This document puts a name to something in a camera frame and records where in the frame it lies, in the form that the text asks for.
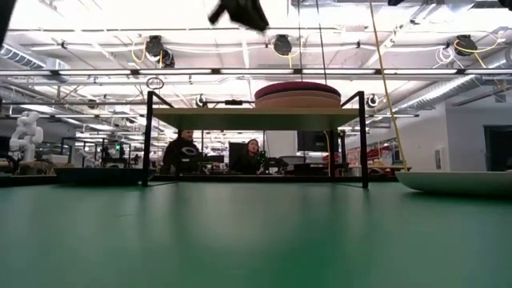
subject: ceiling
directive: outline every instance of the ceiling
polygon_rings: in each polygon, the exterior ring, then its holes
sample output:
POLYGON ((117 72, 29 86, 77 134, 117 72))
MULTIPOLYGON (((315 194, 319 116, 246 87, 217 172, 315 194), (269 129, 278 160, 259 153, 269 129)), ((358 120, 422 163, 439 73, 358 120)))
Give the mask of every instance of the ceiling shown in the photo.
MULTIPOLYGON (((260 0, 270 23, 265 34, 240 28, 227 15, 212 26, 207 16, 217 0, 18 0, 10 23, 7 42, 20 45, 38 57, 56 58, 71 69, 135 69, 156 68, 149 59, 138 62, 150 35, 161 35, 172 51, 176 68, 379 68, 371 13, 365 3, 354 1, 337 5, 304 5, 299 12, 287 0, 260 0), (272 49, 277 34, 289 35, 294 57, 282 57, 272 49)), ((439 54, 448 41, 459 34, 470 34, 480 53, 487 57, 512 41, 512 17, 507 9, 469 9, 475 1, 459 1, 458 5, 422 5, 421 1, 405 1, 391 7, 376 1, 375 21, 385 68, 447 68, 472 66, 475 57, 447 57, 439 54), (505 27, 504 33, 497 32, 505 27)), ((2 69, 25 69, 0 59, 2 69)), ((21 85, 57 97, 69 94, 67 101, 142 101, 148 91, 145 79, 109 77, 111 84, 94 85, 94 79, 72 77, 69 84, 47 80, 10 78, 21 85)), ((304 80, 324 82, 322 78, 304 80)), ((159 91, 176 106, 193 106, 200 94, 211 100, 231 98, 251 100, 254 92, 282 78, 230 78, 221 75, 173 76, 159 91)), ((380 79, 329 79, 344 98, 363 89, 382 97, 380 79)), ((389 80, 394 94, 412 94, 429 81, 389 80)), ((77 106, 83 113, 101 114, 77 106)), ((145 107, 128 106, 134 113, 145 107)))

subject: desk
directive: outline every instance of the desk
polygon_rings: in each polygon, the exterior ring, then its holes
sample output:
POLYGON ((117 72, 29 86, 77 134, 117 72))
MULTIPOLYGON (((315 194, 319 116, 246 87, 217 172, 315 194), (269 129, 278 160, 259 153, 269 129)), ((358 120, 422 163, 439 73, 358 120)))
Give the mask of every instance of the desk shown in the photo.
POLYGON ((511 221, 399 183, 1 188, 0 287, 508 287, 511 221))

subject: person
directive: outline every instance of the person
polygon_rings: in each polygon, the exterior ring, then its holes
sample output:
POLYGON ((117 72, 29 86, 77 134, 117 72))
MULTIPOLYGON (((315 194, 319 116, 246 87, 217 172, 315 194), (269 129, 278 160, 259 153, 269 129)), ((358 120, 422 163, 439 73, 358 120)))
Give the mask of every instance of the person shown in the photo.
POLYGON ((234 161, 231 170, 245 175, 256 175, 260 170, 262 164, 258 160, 259 155, 259 142, 256 139, 248 141, 244 153, 238 156, 234 161))
POLYGON ((161 168, 163 174, 170 173, 172 168, 179 173, 199 172, 198 161, 201 158, 201 152, 193 140, 193 130, 178 131, 178 137, 169 143, 163 155, 161 168))

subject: pipe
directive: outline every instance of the pipe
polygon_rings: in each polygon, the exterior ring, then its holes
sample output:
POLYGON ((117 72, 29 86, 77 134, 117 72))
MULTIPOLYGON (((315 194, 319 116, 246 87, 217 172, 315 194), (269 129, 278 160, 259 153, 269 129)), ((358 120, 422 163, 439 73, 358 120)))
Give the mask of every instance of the pipe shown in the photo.
MULTIPOLYGON (((508 46, 504 50, 492 54, 483 61, 487 68, 512 68, 512 46, 508 46)), ((477 63, 472 65, 471 68, 476 69, 481 67, 480 64, 477 63)), ((409 108, 420 110, 425 107, 432 107, 449 98, 458 96, 469 90, 479 88, 485 84, 486 80, 484 77, 478 75, 467 75, 447 82, 437 82, 428 86, 424 90, 411 95, 403 101, 400 101, 396 104, 397 108, 395 108, 395 112, 400 113, 409 108)))

